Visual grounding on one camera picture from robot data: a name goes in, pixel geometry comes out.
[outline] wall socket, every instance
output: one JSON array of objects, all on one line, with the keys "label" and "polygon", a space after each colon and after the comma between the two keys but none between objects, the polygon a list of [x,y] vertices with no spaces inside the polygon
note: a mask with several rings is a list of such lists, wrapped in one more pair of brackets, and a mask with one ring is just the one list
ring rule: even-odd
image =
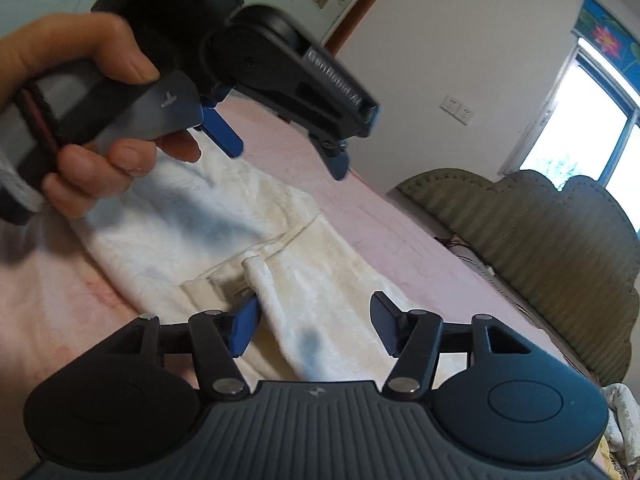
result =
[{"label": "wall socket", "polygon": [[440,105],[447,114],[454,116],[462,124],[469,124],[471,119],[476,114],[471,108],[465,105],[457,97],[448,95],[444,98],[444,101]]}]

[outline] brown wooden trim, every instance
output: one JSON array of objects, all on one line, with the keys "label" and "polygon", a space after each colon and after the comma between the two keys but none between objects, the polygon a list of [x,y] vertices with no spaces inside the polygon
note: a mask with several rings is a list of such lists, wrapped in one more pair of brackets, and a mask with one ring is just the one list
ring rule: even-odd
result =
[{"label": "brown wooden trim", "polygon": [[358,0],[334,30],[325,48],[336,54],[376,0]]}]

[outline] bed sheet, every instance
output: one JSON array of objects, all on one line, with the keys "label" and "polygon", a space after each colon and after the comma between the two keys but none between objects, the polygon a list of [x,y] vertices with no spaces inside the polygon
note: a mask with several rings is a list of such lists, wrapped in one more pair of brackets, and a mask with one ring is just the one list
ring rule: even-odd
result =
[{"label": "bed sheet", "polygon": [[[259,105],[229,98],[220,113],[254,166],[311,194],[369,264],[446,321],[492,314],[561,357],[545,333],[407,216],[353,176],[334,182],[304,135]],[[28,393],[139,312],[100,273],[65,221],[45,211],[0,225],[0,479],[36,463],[22,427]]]}]

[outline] human hand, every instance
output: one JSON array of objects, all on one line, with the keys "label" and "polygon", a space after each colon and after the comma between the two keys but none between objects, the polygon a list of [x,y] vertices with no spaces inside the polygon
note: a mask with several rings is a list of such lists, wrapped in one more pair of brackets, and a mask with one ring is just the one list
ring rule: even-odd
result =
[{"label": "human hand", "polygon": [[[27,79],[67,61],[92,58],[105,76],[128,84],[155,81],[159,72],[140,51],[127,22],[115,14],[51,14],[0,38],[0,112]],[[149,142],[119,139],[107,157],[70,144],[58,152],[58,173],[42,190],[66,217],[80,218],[99,198],[123,193],[156,164],[156,146],[196,162],[200,149],[186,130]]]}]

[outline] green headboard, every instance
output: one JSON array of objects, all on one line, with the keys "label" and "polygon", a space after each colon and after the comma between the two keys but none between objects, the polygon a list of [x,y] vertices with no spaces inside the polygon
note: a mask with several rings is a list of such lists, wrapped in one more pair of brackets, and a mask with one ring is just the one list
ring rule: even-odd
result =
[{"label": "green headboard", "polygon": [[602,384],[624,378],[639,310],[640,243],[602,186],[575,176],[558,191],[531,170],[494,183],[442,169],[398,190],[464,238]]}]

